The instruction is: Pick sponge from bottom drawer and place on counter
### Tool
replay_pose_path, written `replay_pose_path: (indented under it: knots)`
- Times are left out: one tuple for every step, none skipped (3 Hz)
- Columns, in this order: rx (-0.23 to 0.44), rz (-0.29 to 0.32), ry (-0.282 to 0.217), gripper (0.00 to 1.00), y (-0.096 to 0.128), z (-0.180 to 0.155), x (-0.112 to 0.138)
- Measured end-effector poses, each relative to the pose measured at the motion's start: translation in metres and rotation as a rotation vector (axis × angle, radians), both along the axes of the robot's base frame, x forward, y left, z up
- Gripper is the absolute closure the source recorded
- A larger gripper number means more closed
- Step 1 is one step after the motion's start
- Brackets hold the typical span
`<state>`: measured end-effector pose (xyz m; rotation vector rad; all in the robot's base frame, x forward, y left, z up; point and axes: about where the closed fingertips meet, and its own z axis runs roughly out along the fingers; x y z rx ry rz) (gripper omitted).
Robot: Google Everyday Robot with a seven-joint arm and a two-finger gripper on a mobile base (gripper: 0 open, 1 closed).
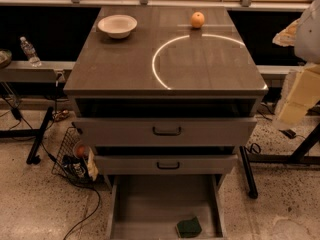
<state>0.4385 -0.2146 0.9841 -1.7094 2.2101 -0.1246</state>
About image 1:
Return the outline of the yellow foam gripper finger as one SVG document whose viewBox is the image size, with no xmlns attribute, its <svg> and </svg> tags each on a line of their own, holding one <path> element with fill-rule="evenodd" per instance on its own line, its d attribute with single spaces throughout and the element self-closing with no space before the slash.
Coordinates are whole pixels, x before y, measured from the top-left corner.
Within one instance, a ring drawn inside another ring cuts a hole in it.
<svg viewBox="0 0 320 240">
<path fill-rule="evenodd" d="M 294 46 L 298 23 L 298 19 L 290 23 L 285 29 L 274 36 L 272 43 L 282 47 Z"/>
<path fill-rule="evenodd" d="M 273 125 L 286 130 L 298 125 L 308 110 L 320 101 L 320 65 L 307 63 L 299 72 L 285 78 Z"/>
</svg>

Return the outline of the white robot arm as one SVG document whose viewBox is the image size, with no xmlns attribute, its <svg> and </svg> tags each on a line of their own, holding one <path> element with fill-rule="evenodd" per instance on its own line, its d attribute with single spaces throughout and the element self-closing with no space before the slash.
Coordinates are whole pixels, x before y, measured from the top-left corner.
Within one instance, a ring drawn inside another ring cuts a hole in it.
<svg viewBox="0 0 320 240">
<path fill-rule="evenodd" d="M 280 130 L 295 127 L 320 101 L 320 0 L 314 0 L 288 28 L 286 33 L 295 36 L 294 53 L 306 64 L 285 78 L 273 119 Z"/>
</svg>

